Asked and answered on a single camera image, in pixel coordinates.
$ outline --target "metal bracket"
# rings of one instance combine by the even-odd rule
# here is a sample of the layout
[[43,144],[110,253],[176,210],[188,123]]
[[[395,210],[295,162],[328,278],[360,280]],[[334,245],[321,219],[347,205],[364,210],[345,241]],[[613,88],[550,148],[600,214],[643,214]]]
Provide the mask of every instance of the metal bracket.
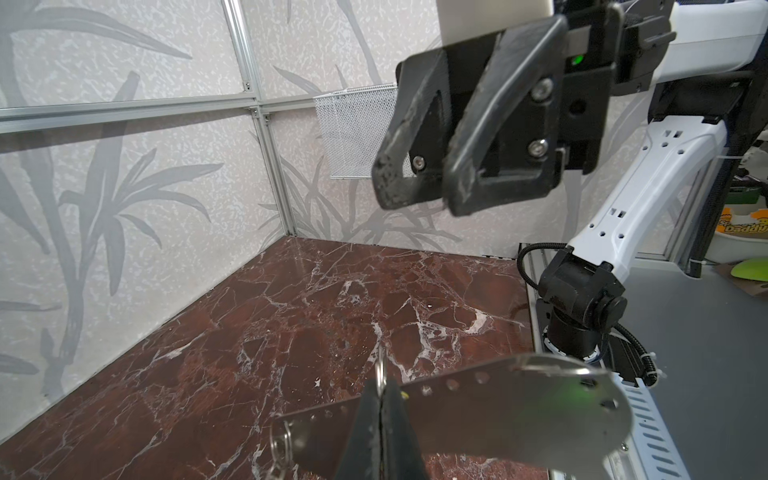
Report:
[[[557,15],[500,35],[445,158],[442,190],[453,215],[544,197],[554,187],[563,167],[554,147],[567,33]],[[553,86],[537,100],[532,89],[542,79]]]
[[[444,50],[426,51],[405,60],[392,121],[371,170],[376,199],[393,210],[440,198],[442,158],[451,125],[448,59]],[[414,147],[425,158],[416,177],[402,175],[402,162]]]
[[275,196],[277,213],[286,235],[296,235],[296,221],[293,219],[293,211],[288,200],[286,182],[283,179],[283,168],[280,165],[280,155],[277,153],[275,140],[270,130],[269,114],[263,112],[261,107],[253,109],[253,126],[256,128],[257,137],[264,157],[267,176],[272,184],[272,192]]
[[[603,458],[627,438],[631,411],[611,372],[521,354],[401,387],[422,453],[508,458],[578,478],[608,478]],[[280,416],[293,461],[333,478],[360,397]]]

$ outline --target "screw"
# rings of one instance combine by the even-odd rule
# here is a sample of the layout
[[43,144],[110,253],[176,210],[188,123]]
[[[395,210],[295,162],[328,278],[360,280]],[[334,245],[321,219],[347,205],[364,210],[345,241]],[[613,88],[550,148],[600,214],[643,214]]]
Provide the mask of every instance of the screw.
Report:
[[532,141],[528,144],[528,154],[533,158],[541,158],[549,150],[549,143],[544,138]]
[[424,167],[426,166],[427,166],[427,163],[424,161],[424,157],[422,157],[421,155],[416,155],[413,158],[413,167],[416,170],[418,171],[424,170]]
[[552,95],[554,89],[554,82],[551,78],[542,78],[531,89],[531,98],[535,101],[544,101]]

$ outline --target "perforated rail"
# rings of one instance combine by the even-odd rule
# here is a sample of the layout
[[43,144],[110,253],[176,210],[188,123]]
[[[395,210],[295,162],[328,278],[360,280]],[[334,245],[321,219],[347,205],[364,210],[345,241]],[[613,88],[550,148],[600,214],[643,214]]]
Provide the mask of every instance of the perforated rail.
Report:
[[632,439],[648,480],[690,480],[656,403],[643,381],[639,387],[617,383],[627,394],[633,413]]

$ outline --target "gray surface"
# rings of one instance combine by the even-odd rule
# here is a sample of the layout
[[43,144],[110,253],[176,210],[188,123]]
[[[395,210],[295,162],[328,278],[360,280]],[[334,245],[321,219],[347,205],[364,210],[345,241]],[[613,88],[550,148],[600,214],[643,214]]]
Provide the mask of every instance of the gray surface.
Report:
[[652,393],[691,478],[765,478],[768,301],[639,263],[621,322],[669,375]]

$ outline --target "black cable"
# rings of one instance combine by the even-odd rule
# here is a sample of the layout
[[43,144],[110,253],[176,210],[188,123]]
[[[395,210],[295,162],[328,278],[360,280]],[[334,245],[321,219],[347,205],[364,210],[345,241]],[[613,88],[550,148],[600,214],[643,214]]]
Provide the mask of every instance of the black cable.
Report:
[[520,272],[520,276],[525,280],[525,282],[532,286],[534,290],[538,290],[538,285],[531,277],[528,276],[528,274],[525,272],[525,265],[523,265],[523,258],[531,251],[533,250],[560,250],[561,248],[565,248],[568,244],[567,243],[554,243],[554,242],[541,242],[541,243],[531,243],[527,247],[524,247],[522,250],[518,252],[518,272]]
[[640,360],[643,362],[643,366],[645,367],[645,375],[643,377],[643,381],[645,382],[645,386],[651,387],[656,385],[656,382],[659,381],[659,375],[656,373],[656,363],[649,355],[647,355],[648,351],[645,349],[643,344],[640,343],[640,340],[632,335],[629,330],[627,330],[627,327],[617,323],[614,325],[614,328],[617,332],[623,335],[625,339],[627,339],[627,341],[630,343],[630,345],[632,345],[632,347],[639,355]]
[[598,356],[596,356],[594,359],[592,359],[589,364],[592,365],[593,363],[600,362],[603,357],[605,356],[605,353],[608,351],[608,335],[603,334],[600,337],[600,353],[598,353]]

